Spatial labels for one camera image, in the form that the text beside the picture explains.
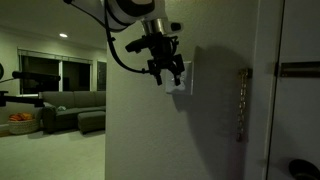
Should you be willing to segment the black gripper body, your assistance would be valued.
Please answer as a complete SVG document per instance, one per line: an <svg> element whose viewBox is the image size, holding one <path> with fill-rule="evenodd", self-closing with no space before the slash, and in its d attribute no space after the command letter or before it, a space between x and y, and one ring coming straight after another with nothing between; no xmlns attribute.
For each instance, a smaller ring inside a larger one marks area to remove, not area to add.
<svg viewBox="0 0 320 180"><path fill-rule="evenodd" d="M151 75L159 75L162 69L168 69L174 75L180 75L185 70L182 56L176 53L179 45L177 36L156 33L144 36L144 40L153 57L147 61Z"/></svg>

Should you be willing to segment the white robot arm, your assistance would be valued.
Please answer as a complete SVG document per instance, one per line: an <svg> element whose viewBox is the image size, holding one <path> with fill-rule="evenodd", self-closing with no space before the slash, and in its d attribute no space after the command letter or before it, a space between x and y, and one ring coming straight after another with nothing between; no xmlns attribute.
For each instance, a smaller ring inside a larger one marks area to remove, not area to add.
<svg viewBox="0 0 320 180"><path fill-rule="evenodd" d="M179 22L168 19L165 0L63 0L95 19L106 31L107 43L114 60L124 69L153 75L158 85L162 84L161 70L169 70L176 86L181 84L185 71L183 59L176 53L179 44L178 33L183 29ZM112 32L121 32L140 21L144 35L125 46L127 52L139 53L148 48L152 59L147 61L148 69L141 70L125 65L116 53Z"/></svg>

